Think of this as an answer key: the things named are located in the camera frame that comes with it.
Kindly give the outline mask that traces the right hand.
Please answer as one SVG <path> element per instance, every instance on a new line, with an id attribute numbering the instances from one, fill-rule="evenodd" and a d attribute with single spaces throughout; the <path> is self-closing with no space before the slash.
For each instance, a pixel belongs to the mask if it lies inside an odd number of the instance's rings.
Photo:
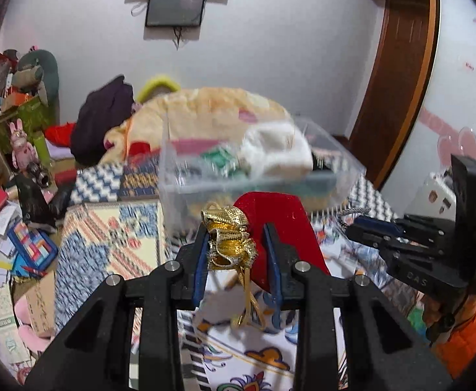
<path id="1" fill-rule="evenodd" d="M 447 342 L 452 332 L 472 320 L 476 314 L 476 295 L 466 294 L 458 301 L 440 303 L 423 295 L 422 320 L 426 325 L 425 336 L 430 346 Z"/>

